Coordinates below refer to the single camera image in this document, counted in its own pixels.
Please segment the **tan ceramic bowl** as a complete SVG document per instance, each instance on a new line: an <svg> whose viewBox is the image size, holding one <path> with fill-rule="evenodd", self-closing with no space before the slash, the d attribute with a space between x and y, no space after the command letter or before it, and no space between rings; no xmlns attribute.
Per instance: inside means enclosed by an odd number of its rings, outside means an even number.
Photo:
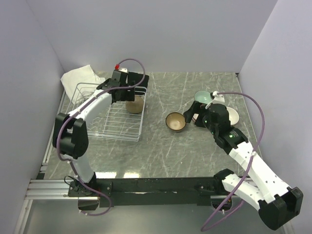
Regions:
<svg viewBox="0 0 312 234"><path fill-rule="evenodd" d="M126 102L126 110L132 114L139 114L142 112L144 107L144 100L141 96L135 95L134 101Z"/></svg>

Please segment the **dark red bowl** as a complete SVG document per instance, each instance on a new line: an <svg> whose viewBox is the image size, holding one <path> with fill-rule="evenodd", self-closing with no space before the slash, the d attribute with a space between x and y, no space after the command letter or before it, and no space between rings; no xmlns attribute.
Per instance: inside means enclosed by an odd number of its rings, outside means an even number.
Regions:
<svg viewBox="0 0 312 234"><path fill-rule="evenodd" d="M193 122L196 122L197 118L198 118L198 114L194 114L192 117Z"/></svg>

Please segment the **light blue bowl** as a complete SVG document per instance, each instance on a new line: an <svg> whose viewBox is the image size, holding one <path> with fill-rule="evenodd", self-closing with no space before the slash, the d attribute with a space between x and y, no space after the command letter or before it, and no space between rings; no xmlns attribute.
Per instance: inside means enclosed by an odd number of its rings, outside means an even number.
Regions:
<svg viewBox="0 0 312 234"><path fill-rule="evenodd" d="M212 101L211 93L205 90L199 90L194 94L194 100L203 104L209 104Z"/></svg>

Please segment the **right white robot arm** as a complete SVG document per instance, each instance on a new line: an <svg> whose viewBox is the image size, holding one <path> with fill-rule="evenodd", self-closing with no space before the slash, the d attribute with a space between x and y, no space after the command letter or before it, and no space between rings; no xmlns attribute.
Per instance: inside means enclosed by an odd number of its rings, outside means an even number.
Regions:
<svg viewBox="0 0 312 234"><path fill-rule="evenodd" d="M251 142L241 130L231 125L229 112L223 104L205 104L194 101L184 112L187 123L197 114L195 125L207 128L214 141L234 159L252 179L246 182L234 172L226 169L215 175L214 190L218 194L230 192L252 205L263 223L271 230L277 230L299 215L303 192L290 187L254 151Z"/></svg>

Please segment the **dark brown patterned bowl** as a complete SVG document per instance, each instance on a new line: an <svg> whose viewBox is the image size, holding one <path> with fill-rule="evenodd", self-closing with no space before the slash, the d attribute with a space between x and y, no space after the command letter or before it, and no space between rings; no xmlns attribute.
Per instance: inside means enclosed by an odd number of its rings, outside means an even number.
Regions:
<svg viewBox="0 0 312 234"><path fill-rule="evenodd" d="M166 116L165 123L173 132L181 132L186 127L184 115L178 112L169 113Z"/></svg>

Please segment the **orange bowl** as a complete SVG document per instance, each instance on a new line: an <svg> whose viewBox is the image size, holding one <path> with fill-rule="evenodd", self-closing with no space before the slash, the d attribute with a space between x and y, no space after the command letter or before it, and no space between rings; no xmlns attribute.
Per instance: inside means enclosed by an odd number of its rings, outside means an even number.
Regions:
<svg viewBox="0 0 312 234"><path fill-rule="evenodd" d="M238 112L231 107L227 107L227 111L229 113L229 120L230 120L231 125L237 124L239 122Z"/></svg>

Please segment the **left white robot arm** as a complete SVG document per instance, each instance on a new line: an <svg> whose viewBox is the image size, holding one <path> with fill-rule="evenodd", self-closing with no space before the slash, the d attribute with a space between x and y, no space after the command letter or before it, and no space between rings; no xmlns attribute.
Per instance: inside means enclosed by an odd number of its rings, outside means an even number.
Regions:
<svg viewBox="0 0 312 234"><path fill-rule="evenodd" d="M56 116L53 132L53 147L61 161L68 162L80 184L80 190L87 196L98 189L96 175L85 155L88 145L88 125L96 116L106 111L117 101L134 101L135 87L140 81L134 73L115 69L112 77L98 85L93 94L71 112Z"/></svg>

